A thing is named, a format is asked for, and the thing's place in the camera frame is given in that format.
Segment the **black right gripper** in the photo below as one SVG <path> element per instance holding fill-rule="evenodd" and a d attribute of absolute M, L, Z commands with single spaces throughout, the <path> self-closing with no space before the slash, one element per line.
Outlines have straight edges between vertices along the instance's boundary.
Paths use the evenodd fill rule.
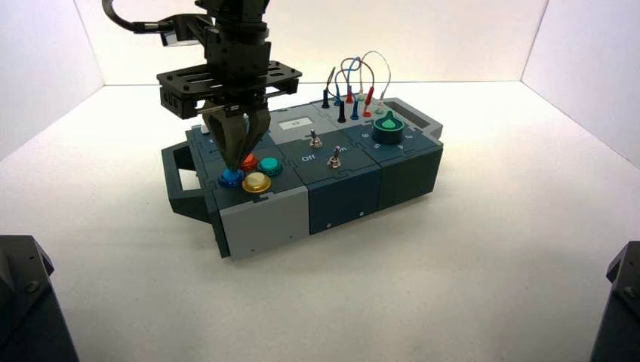
<path fill-rule="evenodd" d="M 251 44 L 229 40 L 215 29 L 204 32 L 206 63 L 157 75 L 160 103 L 181 119 L 206 111 L 198 102 L 237 106 L 251 99 L 295 94 L 302 73 L 270 59 L 271 43 L 254 38 Z M 240 168 L 268 131 L 266 107 L 249 109 L 248 130 L 242 110 L 222 109 L 203 114 L 226 167 Z"/>

